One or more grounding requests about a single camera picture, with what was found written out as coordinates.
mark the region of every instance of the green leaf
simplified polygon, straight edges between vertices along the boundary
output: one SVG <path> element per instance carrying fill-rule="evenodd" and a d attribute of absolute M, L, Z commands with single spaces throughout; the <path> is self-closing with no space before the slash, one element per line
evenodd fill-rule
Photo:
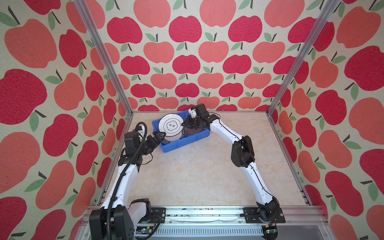
<path fill-rule="evenodd" d="M 203 67 L 204 71 L 207 72 L 207 73 L 211 73 L 211 69 L 207 68 L 207 67 Z"/>
<path fill-rule="evenodd" d="M 155 72 L 157 72 L 157 73 L 160 73 L 160 74 L 161 74 L 161 70 L 160 70 L 160 69 L 158 69 L 158 68 L 153 68 L 153 70 L 155 70 Z"/>
<path fill-rule="evenodd" d="M 84 69 L 83 69 L 83 65 L 80 63 L 80 64 L 79 64 L 79 73 L 80 73 L 80 76 L 83 75 L 83 71 L 84 71 Z"/>
<path fill-rule="evenodd" d="M 314 60 L 315 57 L 316 57 L 316 49 L 313 48 L 313 49 L 312 49 L 312 52 L 311 52 L 311 58 L 312 58 L 312 60 Z"/>
<path fill-rule="evenodd" d="M 331 207 L 332 207 L 332 210 L 335 211 L 336 210 L 336 199 L 334 197 L 331 198 Z"/>
<path fill-rule="evenodd" d="M 375 12 L 375 11 L 378 11 L 380 9 L 382 9 L 384 7 L 384 0 L 381 0 L 379 1 L 378 3 L 376 3 L 372 8 L 371 8 L 371 11 Z"/>
<path fill-rule="evenodd" d="M 0 22 L 4 23 L 7 26 L 17 26 L 17 22 L 10 16 L 5 13 L 0 12 Z"/>
<path fill-rule="evenodd" d="M 105 5 L 105 10 L 110 11 L 113 9 L 114 6 L 115 6 L 115 1 L 114 0 L 108 0 L 107 4 Z"/>
<path fill-rule="evenodd" d="M 315 164 L 320 169 L 326 169 L 325 166 L 321 162 L 315 162 Z"/>
<path fill-rule="evenodd" d="M 127 49 L 128 49 L 128 43 L 124 43 L 123 45 L 121 45 L 120 52 L 124 52 Z"/>
<path fill-rule="evenodd" d="M 369 196 L 373 201 L 376 201 L 377 197 L 379 196 L 379 191 L 377 190 L 377 186 L 374 183 L 371 183 L 368 187 L 368 193 Z"/>
<path fill-rule="evenodd" d="M 45 182 L 45 179 L 36 180 L 32 182 L 29 186 L 27 186 L 24 192 L 31 192 L 33 190 L 36 190 L 39 187 L 41 187 L 44 184 L 44 182 Z"/>
<path fill-rule="evenodd" d="M 339 17 L 343 17 L 344 9 L 345 9 L 345 3 L 341 2 L 338 10 Z"/>
<path fill-rule="evenodd" d="M 308 94 L 307 94 L 307 96 L 308 97 L 314 97 L 314 96 L 316 96 L 317 95 L 317 93 L 315 93 L 315 92 L 309 92 Z"/>
<path fill-rule="evenodd" d="M 246 8 L 246 7 L 249 5 L 250 2 L 251 2 L 251 0 L 244 0 L 244 1 L 240 4 L 239 9 L 244 9 L 244 8 Z"/>
<path fill-rule="evenodd" d="M 323 117 L 321 117 L 319 120 L 319 125 L 320 125 L 321 130 L 324 128 L 324 124 L 325 124 L 325 120 Z"/>
<path fill-rule="evenodd" d="M 236 43 L 236 44 L 231 48 L 231 50 L 236 50 L 236 49 L 238 49 L 240 46 L 241 46 L 241 42 L 240 42 L 240 43 Z"/>
<path fill-rule="evenodd" d="M 77 194 L 73 194 L 72 196 L 70 196 L 70 197 L 68 198 L 68 200 L 65 202 L 65 205 L 68 205 L 68 204 L 70 204 L 71 202 L 73 202 L 73 201 L 76 199 L 76 197 L 77 197 Z"/>
<path fill-rule="evenodd" d="M 31 116 L 29 116 L 29 126 L 31 127 L 32 132 L 34 132 L 39 126 L 39 116 L 36 112 L 33 112 Z"/>
<path fill-rule="evenodd" d="M 48 13 L 48 24 L 51 30 L 55 28 L 56 22 L 55 17 L 53 16 L 53 12 Z"/>
<path fill-rule="evenodd" d="M 294 45 L 290 46 L 290 47 L 287 49 L 287 52 L 288 52 L 288 51 L 295 50 L 299 45 L 300 45 L 300 43 L 295 43 Z"/>
<path fill-rule="evenodd" d="M 230 79 L 230 78 L 233 78 L 234 75 L 235 75 L 234 73 L 229 74 L 228 77 L 225 78 L 225 80 L 228 80 L 228 79 Z"/>
<path fill-rule="evenodd" d="M 47 80 L 48 82 L 53 83 L 53 84 L 60 84 L 61 83 L 60 78 L 58 78 L 56 76 L 46 77 L 45 80 Z"/>
<path fill-rule="evenodd" d="M 85 118 L 86 116 L 87 116 L 87 114 L 85 112 L 79 113 L 77 115 L 78 118 Z"/>
<path fill-rule="evenodd" d="M 214 37 L 212 36 L 212 34 L 210 34 L 210 33 L 205 33 L 205 36 L 207 37 L 207 39 L 208 39 L 209 41 L 211 41 L 211 42 L 214 41 Z"/>
<path fill-rule="evenodd" d="M 284 76 L 284 74 L 281 74 L 281 75 L 277 75 L 277 77 L 273 78 L 273 79 L 272 79 L 272 81 L 273 81 L 273 80 L 277 80 L 277 79 L 280 79 L 280 78 L 282 78 L 283 76 Z"/>
<path fill-rule="evenodd" d="M 357 84 L 353 84 L 351 87 L 351 97 L 353 100 L 356 100 L 359 94 L 359 86 Z"/>
<path fill-rule="evenodd" d="M 73 145 L 70 143 L 70 145 L 68 146 L 68 157 L 72 158 L 72 155 L 73 155 Z"/>
<path fill-rule="evenodd" d="M 85 43 L 90 46 L 91 48 L 93 48 L 95 45 L 93 45 L 93 43 L 90 41 L 90 40 L 86 40 Z"/>
<path fill-rule="evenodd" d="M 352 141 L 346 141 L 344 144 L 345 144 L 345 146 L 347 146 L 351 149 L 361 149 L 359 144 L 352 142 Z"/>
<path fill-rule="evenodd" d="M 312 10 L 312 9 L 314 9 L 315 7 L 317 7 L 318 5 L 320 5 L 321 1 L 322 1 L 322 0 L 315 0 L 313 3 L 311 3 L 311 5 L 309 5 L 309 6 L 307 7 L 306 10 Z"/>
<path fill-rule="evenodd" d="M 185 46 L 185 43 L 179 43 L 179 45 L 176 48 L 176 51 L 179 51 L 179 50 L 183 49 L 184 46 Z"/>
<path fill-rule="evenodd" d="M 92 170 L 92 175 L 94 175 L 95 174 L 95 170 L 96 170 L 96 164 L 92 164 L 92 168 L 91 168 L 91 170 Z"/>
<path fill-rule="evenodd" d="M 272 42 L 272 36 L 269 33 L 264 33 L 264 38 L 267 42 Z"/>
<path fill-rule="evenodd" d="M 334 60 L 332 60 L 332 63 L 337 64 L 337 63 L 344 61 L 345 59 L 346 59 L 346 57 L 344 57 L 344 56 L 338 56 L 338 57 L 335 57 Z"/>
<path fill-rule="evenodd" d="M 150 33 L 146 33 L 145 35 L 147 36 L 147 38 L 148 38 L 150 41 L 152 41 L 152 42 L 156 42 L 156 38 L 155 38 L 152 34 L 150 34 Z"/>
<path fill-rule="evenodd" d="M 183 0 L 176 0 L 175 4 L 173 5 L 173 10 L 179 9 L 183 5 Z"/>

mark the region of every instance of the beige table surface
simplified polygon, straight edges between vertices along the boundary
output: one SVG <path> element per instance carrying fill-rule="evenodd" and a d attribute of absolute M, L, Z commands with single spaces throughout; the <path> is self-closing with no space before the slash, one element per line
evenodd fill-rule
<path fill-rule="evenodd" d="M 305 205 L 288 163 L 265 113 L 223 113 L 221 120 L 232 130 L 252 139 L 256 165 L 280 205 Z M 153 132 L 152 121 L 164 113 L 134 113 L 129 131 L 140 121 Z M 140 168 L 129 202 L 149 198 L 151 205 L 215 206 L 255 205 L 256 197 L 243 171 L 231 159 L 231 146 L 216 133 L 184 147 L 163 153 Z M 151 156 L 144 156 L 147 162 Z"/>

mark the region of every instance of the wall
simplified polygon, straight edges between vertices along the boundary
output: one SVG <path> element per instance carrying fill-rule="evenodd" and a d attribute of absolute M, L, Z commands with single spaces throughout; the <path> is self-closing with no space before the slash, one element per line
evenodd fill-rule
<path fill-rule="evenodd" d="M 73 2 L 9 0 L 0 12 L 0 239 L 73 239 L 126 114 Z"/>
<path fill-rule="evenodd" d="M 309 0 L 98 2 L 100 36 L 120 56 L 111 59 L 135 111 L 198 103 L 265 111 L 321 8 L 306 10 Z M 298 78 L 307 74 L 303 65 Z"/>
<path fill-rule="evenodd" d="M 307 55 L 310 74 L 289 85 L 276 126 L 337 238 L 384 239 L 383 1 L 344 2 L 325 26 L 335 35 L 317 39 L 331 44 Z"/>

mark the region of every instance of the apple patterned wallpaper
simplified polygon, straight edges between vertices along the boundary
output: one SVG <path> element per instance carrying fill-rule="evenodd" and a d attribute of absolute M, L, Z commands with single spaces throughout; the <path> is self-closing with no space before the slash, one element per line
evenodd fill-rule
<path fill-rule="evenodd" d="M 0 240 L 73 239 L 115 154 L 126 112 L 81 24 L 68 0 L 0 3 Z"/>
<path fill-rule="evenodd" d="M 295 77 L 276 108 L 300 180 L 338 240 L 384 239 L 383 7 L 341 1 L 323 30 L 334 34 L 305 58 L 308 77 Z M 321 38 L 330 44 L 316 46 Z"/>
<path fill-rule="evenodd" d="M 106 22 L 99 34 L 134 111 L 185 110 L 198 103 L 208 109 L 265 111 L 324 4 L 97 1 Z M 97 24 L 99 15 L 93 17 Z M 333 25 L 322 34 L 316 51 L 330 44 Z M 93 56 L 102 70 L 96 50 Z M 305 62 L 297 81 L 308 74 Z"/>

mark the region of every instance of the blue tray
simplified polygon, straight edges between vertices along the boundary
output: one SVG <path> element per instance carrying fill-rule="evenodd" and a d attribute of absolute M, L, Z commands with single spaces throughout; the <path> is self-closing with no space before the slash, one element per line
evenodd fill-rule
<path fill-rule="evenodd" d="M 183 118 L 183 120 L 186 120 L 187 116 L 190 115 L 188 110 L 182 111 L 180 113 L 177 113 L 180 117 Z M 160 119 L 152 121 L 152 126 L 154 131 L 159 131 L 159 122 Z M 163 152 L 169 152 L 172 150 L 175 150 L 176 148 L 185 146 L 187 144 L 190 144 L 192 142 L 196 142 L 197 140 L 203 139 L 205 137 L 208 137 L 209 134 L 211 133 L 210 130 L 207 128 L 204 128 L 203 131 L 193 134 L 192 136 L 187 136 L 185 138 L 179 139 L 175 142 L 171 142 L 169 144 L 163 144 L 160 143 L 160 147 L 163 149 Z"/>

